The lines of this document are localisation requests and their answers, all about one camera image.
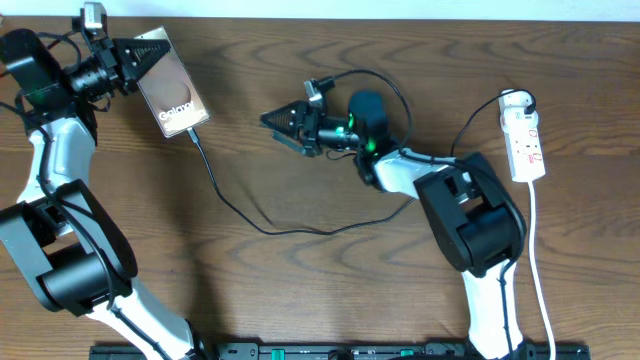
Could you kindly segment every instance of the robotic arm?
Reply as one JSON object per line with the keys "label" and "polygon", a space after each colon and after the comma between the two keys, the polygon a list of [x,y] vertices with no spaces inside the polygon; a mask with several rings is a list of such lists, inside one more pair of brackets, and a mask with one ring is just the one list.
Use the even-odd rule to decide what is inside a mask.
{"label": "robotic arm", "polygon": [[[189,323],[166,309],[136,277],[127,239],[87,187],[97,144],[94,111],[99,109],[92,103],[113,97],[115,89],[123,95],[137,91],[137,81],[170,45],[165,40],[110,39],[99,3],[86,3],[72,27],[91,56],[64,69],[39,35],[68,39],[27,29],[0,39],[0,60],[22,89],[13,110],[25,120],[34,146],[26,188],[16,205],[0,211],[0,239],[46,309],[101,321],[147,359],[210,359]],[[29,113],[21,96],[33,106]],[[77,234],[76,244],[52,254],[43,251],[69,232]]]}
{"label": "robotic arm", "polygon": [[[78,54],[78,62],[64,69],[39,37],[69,42],[66,36],[19,29],[0,38],[0,61],[22,89],[16,108],[0,106],[23,119],[34,146],[26,188],[16,205],[0,211],[0,240],[46,309],[98,320],[137,347],[93,347],[90,359],[479,360],[503,358],[512,351],[522,354],[519,359],[548,356],[544,347],[523,345],[515,321],[512,265],[522,251],[524,221],[488,162],[479,154],[458,161],[398,146],[382,99],[373,92],[353,96],[349,117],[327,116],[324,96],[333,80],[306,82],[308,102],[265,114],[262,123],[274,130],[274,138],[306,156],[321,154],[322,147],[355,148],[354,163],[365,184],[420,199],[440,249],[462,273],[473,346],[207,347],[187,320],[142,285],[131,246],[87,185],[97,144],[94,111],[100,111],[93,102],[113,97],[116,89],[123,95],[137,91],[137,81],[170,49],[165,40],[110,39],[106,20],[102,5],[85,3],[72,27],[91,56],[80,61]],[[33,110],[24,111],[22,97]],[[470,211],[460,207],[473,199],[481,199],[481,205]],[[43,250],[70,232],[76,233],[77,243],[51,254]],[[558,353],[566,359],[590,359],[585,346],[559,347]]]}
{"label": "robotic arm", "polygon": [[[355,93],[347,118],[327,116],[324,97],[333,86],[330,78],[305,82],[308,102],[263,114],[261,123],[274,130],[276,140],[309,157],[322,154],[323,147],[355,149],[354,164],[365,184],[420,199],[438,246],[462,273],[471,344],[486,359],[516,351],[523,337],[516,322],[512,265],[526,230],[489,163],[479,153],[456,160],[400,149],[375,92]],[[480,204],[468,211],[461,207],[474,199]]]}

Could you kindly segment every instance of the white power strip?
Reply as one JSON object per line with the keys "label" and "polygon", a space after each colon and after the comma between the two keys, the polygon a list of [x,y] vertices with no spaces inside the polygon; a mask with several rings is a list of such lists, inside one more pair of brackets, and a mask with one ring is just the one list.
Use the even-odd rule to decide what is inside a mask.
{"label": "white power strip", "polygon": [[504,131],[511,178],[529,182],[545,174],[542,147],[538,137],[538,112],[525,114],[531,96],[524,91],[500,98],[500,126]]}
{"label": "white power strip", "polygon": [[542,147],[538,136],[538,113],[533,111],[526,114],[527,106],[533,99],[524,91],[515,91],[500,98],[500,126],[504,131],[504,139],[507,143],[507,155],[509,156],[509,169],[511,178],[516,182],[529,184],[531,196],[531,221],[529,223],[529,262],[531,274],[536,289],[538,305],[544,328],[549,338],[549,359],[556,359],[556,344],[551,329],[551,321],[542,295],[542,285],[538,275],[538,265],[535,253],[536,233],[536,195],[533,181],[544,176],[544,161],[542,160]]}

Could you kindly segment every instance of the green led light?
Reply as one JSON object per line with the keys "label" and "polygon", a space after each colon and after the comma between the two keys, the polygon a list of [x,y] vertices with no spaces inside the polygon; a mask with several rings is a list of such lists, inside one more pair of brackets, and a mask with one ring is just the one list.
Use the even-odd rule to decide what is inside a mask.
{"label": "green led light", "polygon": [[284,350],[271,350],[271,360],[284,360]]}
{"label": "green led light", "polygon": [[369,139],[369,142],[367,143],[366,149],[368,152],[372,152],[373,150],[376,149],[376,142],[373,141],[373,139]]}

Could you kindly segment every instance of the white robotic arm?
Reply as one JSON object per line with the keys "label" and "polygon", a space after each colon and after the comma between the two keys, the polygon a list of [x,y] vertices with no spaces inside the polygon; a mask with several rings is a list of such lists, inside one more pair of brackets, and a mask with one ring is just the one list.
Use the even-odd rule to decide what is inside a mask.
{"label": "white robotic arm", "polygon": [[[382,158],[374,165],[374,171],[380,187],[388,192],[400,192],[418,199],[419,194],[414,183],[416,180],[443,171],[449,165],[429,164],[430,156],[420,155],[409,149],[404,149],[405,155],[394,151]],[[452,162],[454,158],[441,158],[443,162]],[[471,175],[468,172],[462,174],[462,180],[471,183]],[[459,204],[468,200],[466,193],[456,197]],[[500,273],[509,260],[503,260],[486,270],[484,276],[476,276],[471,271],[463,271],[471,325],[469,327],[469,340],[476,350],[486,359],[502,358],[509,354],[509,347],[505,335],[505,318],[503,315],[502,289]],[[515,351],[523,341],[523,336],[518,329],[516,321],[516,308],[514,296],[515,264],[505,273],[506,282],[506,307],[508,329],[510,332],[512,351]]]}
{"label": "white robotic arm", "polygon": [[[51,143],[45,146],[44,134],[31,133],[29,139],[34,145],[34,158],[27,187],[20,195],[15,211],[11,211],[13,208],[5,210],[2,215],[11,215],[0,219],[0,238],[39,300],[50,310],[67,309],[76,316],[84,314],[103,322],[138,347],[149,360],[207,358],[208,355],[199,349],[204,347],[198,344],[189,323],[170,312],[135,277],[135,264],[129,265],[127,271],[126,263],[135,263],[133,253],[128,244],[116,245],[118,240],[126,239],[118,239],[119,231],[115,240],[110,238],[115,229],[108,228],[115,224],[103,218],[103,210],[94,203],[95,199],[84,186],[89,177],[95,141],[83,122],[75,117],[62,118],[42,129]],[[63,206],[107,255],[109,269],[114,272],[112,276],[120,283],[115,287],[118,295],[110,309],[107,308],[104,269],[82,233],[68,221],[55,220],[59,213],[44,198],[37,176],[49,180],[47,189],[50,193],[65,198]],[[69,187],[76,188],[69,192],[66,190]],[[30,227],[33,223],[24,221],[24,211],[20,211],[24,208],[33,209],[40,216],[48,214],[50,218],[43,221],[53,220],[52,232],[56,236],[76,230],[80,246],[72,245],[51,256],[45,254],[39,246],[42,239],[26,241],[29,236],[34,237],[34,231]]]}

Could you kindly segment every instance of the black cable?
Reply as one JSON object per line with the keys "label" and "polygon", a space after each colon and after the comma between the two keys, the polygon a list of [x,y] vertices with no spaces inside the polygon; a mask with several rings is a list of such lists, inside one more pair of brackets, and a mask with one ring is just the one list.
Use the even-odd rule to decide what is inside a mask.
{"label": "black cable", "polygon": [[[75,30],[71,30],[71,31],[68,31],[65,34],[63,34],[62,37],[63,38],[68,38],[68,37],[74,35],[75,33],[76,33]],[[62,42],[62,40],[60,40],[60,39],[53,40],[49,45],[47,45],[47,50],[53,49],[56,45],[60,44],[61,42]]]}
{"label": "black cable", "polygon": [[0,102],[0,107],[3,107],[5,109],[11,111],[12,113],[18,115],[20,117],[20,119],[22,119],[22,122],[31,123],[31,121],[29,120],[29,118],[27,117],[27,115],[24,112],[21,112],[20,110],[14,108],[13,106],[11,106],[9,104],[5,104],[3,102]]}
{"label": "black cable", "polygon": [[149,337],[149,335],[145,334],[142,330],[140,330],[136,324],[134,324],[128,317],[126,317],[118,307],[114,306],[111,309],[111,313],[124,323],[131,332],[137,335],[139,338],[144,340],[151,348],[160,355],[162,360],[171,360],[171,357],[162,349],[160,344]]}
{"label": "black cable", "polygon": [[332,152],[339,152],[339,151],[335,151],[335,150],[327,150],[327,152],[326,152],[326,153],[324,153],[324,156],[325,156],[327,159],[331,160],[331,161],[338,161],[338,160],[340,160],[340,159],[344,159],[344,158],[349,157],[349,156],[356,156],[356,153],[355,153],[355,152],[350,152],[350,153],[342,154],[341,156],[331,157],[331,156],[329,156],[329,154],[330,154],[330,153],[332,153]]}
{"label": "black cable", "polygon": [[365,221],[365,222],[361,222],[361,223],[351,224],[351,225],[347,225],[347,226],[344,226],[344,227],[341,227],[339,229],[332,230],[332,231],[306,230],[306,229],[286,230],[286,231],[276,231],[276,232],[266,231],[266,230],[263,230],[262,228],[260,228],[258,225],[256,225],[253,221],[251,221],[251,219],[249,219],[245,214],[243,214],[242,211],[238,210],[238,208],[233,206],[233,204],[231,204],[229,202],[229,200],[227,200],[222,195],[222,193],[220,192],[220,189],[218,188],[218,183],[216,182],[216,178],[213,175],[213,170],[211,169],[211,164],[209,163],[209,159],[207,158],[207,154],[205,153],[204,149],[202,148],[202,144],[200,143],[200,138],[198,137],[198,134],[196,133],[195,129],[193,129],[193,128],[190,128],[188,130],[188,132],[189,132],[189,136],[191,137],[191,141],[193,141],[193,143],[196,145],[196,147],[198,148],[198,151],[200,152],[200,155],[202,156],[202,160],[204,161],[204,165],[206,166],[207,172],[209,173],[209,179],[211,180],[211,184],[213,185],[213,189],[216,191],[216,194],[218,195],[220,200],[222,200],[223,203],[225,203],[229,208],[231,208],[231,210],[235,211],[236,214],[240,215],[240,217],[242,219],[244,219],[244,221],[246,221],[254,229],[258,230],[260,233],[262,233],[264,235],[277,236],[277,235],[287,235],[287,234],[312,234],[312,235],[321,235],[321,236],[331,236],[331,235],[335,235],[335,234],[338,234],[338,233],[341,233],[341,232],[344,232],[344,231],[347,231],[347,230],[351,230],[351,229],[355,229],[355,228],[359,228],[359,227],[364,227],[364,226],[369,226],[369,225],[382,224],[382,223],[391,221],[391,220],[393,220],[393,218],[398,216],[404,209],[406,209],[414,200],[413,198],[409,199],[406,203],[404,203],[404,205],[402,205],[400,208],[398,208],[398,210],[396,210],[393,214],[389,215],[388,217],[386,217],[384,219]]}
{"label": "black cable", "polygon": [[80,66],[80,62],[82,61],[82,54],[80,53],[80,48],[73,40],[69,39],[68,37],[65,37],[64,35],[51,34],[47,32],[39,32],[38,37],[54,39],[54,40],[57,40],[58,42],[65,42],[71,45],[71,47],[76,51],[76,63],[69,68],[69,71],[74,71],[75,69],[78,68],[78,66]]}
{"label": "black cable", "polygon": [[407,103],[407,100],[404,98],[404,96],[402,95],[402,93],[400,92],[400,90],[398,90],[398,87],[395,86],[395,84],[393,82],[391,82],[391,80],[387,79],[384,75],[379,74],[375,71],[372,70],[367,70],[367,69],[355,69],[355,70],[349,70],[349,71],[345,71],[343,73],[340,73],[338,75],[334,75],[330,78],[333,78],[333,80],[339,80],[343,77],[349,76],[349,75],[353,75],[353,74],[365,74],[365,75],[371,75],[371,76],[375,76],[378,79],[384,81],[387,83],[387,85],[389,85],[391,87],[391,89],[393,89],[393,92],[396,93],[396,95],[398,96],[398,98],[400,99],[400,101],[402,102],[402,106],[404,106],[404,110],[407,114],[407,133],[404,136],[404,139],[402,139],[402,142],[400,142],[400,149],[404,149],[404,147],[407,145],[407,142],[409,141],[409,138],[411,137],[411,134],[413,134],[413,118],[411,117],[411,110],[409,109],[409,104]]}
{"label": "black cable", "polygon": [[22,103],[22,97],[24,96],[24,91],[22,89],[18,90],[18,92],[16,93],[16,97],[13,98],[13,103],[16,106],[16,109],[18,109],[18,111],[20,111],[23,114],[26,114],[27,112],[24,110],[24,104]]}
{"label": "black cable", "polygon": [[484,105],[480,106],[476,111],[473,112],[473,114],[471,114],[471,117],[469,118],[469,120],[467,120],[467,123],[464,124],[464,126],[462,127],[462,129],[460,130],[460,132],[458,133],[458,135],[456,136],[455,140],[453,140],[453,143],[451,143],[451,150],[449,151],[449,156],[453,156],[456,145],[458,145],[458,143],[460,142],[460,139],[462,139],[462,135],[464,135],[465,131],[467,131],[467,129],[469,128],[469,125],[471,125],[471,122],[473,121],[474,117],[480,112],[482,111],[482,109],[484,109],[485,107],[489,106],[492,102],[500,99],[501,97],[505,96],[505,95],[509,95],[509,94],[513,94],[516,92],[525,92],[527,94],[529,94],[529,96],[531,96],[531,104],[527,105],[527,107],[525,108],[524,113],[525,114],[532,114],[535,109],[536,109],[536,98],[535,96],[533,96],[532,93],[529,92],[529,90],[526,89],[513,89],[513,90],[509,90],[509,91],[505,91],[497,96],[494,96],[493,98],[491,98],[491,100],[487,101],[486,103],[484,103]]}
{"label": "black cable", "polygon": [[507,273],[507,270],[509,270],[513,266],[513,264],[516,263],[517,259],[520,257],[520,254],[509,260],[507,265],[505,265],[500,271],[500,279],[498,279],[498,281],[500,282],[500,295],[502,296],[502,317],[504,318],[504,333],[507,337],[507,346],[509,347],[509,360],[513,359],[513,350],[511,345],[511,333],[509,332],[509,311],[507,309],[507,281],[504,279],[504,277]]}

